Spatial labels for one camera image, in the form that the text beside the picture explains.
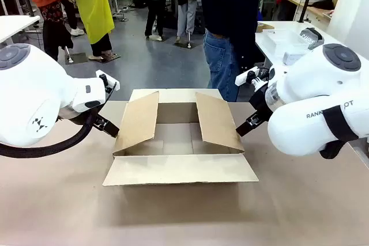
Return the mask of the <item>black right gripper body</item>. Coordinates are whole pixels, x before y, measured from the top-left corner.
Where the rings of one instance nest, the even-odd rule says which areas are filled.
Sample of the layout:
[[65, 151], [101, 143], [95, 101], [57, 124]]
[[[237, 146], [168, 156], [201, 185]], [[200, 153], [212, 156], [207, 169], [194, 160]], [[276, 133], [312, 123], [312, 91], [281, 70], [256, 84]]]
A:
[[257, 117], [271, 117], [273, 113], [266, 103], [265, 93], [267, 89], [267, 86], [262, 86], [249, 99], [249, 103], [255, 109]]

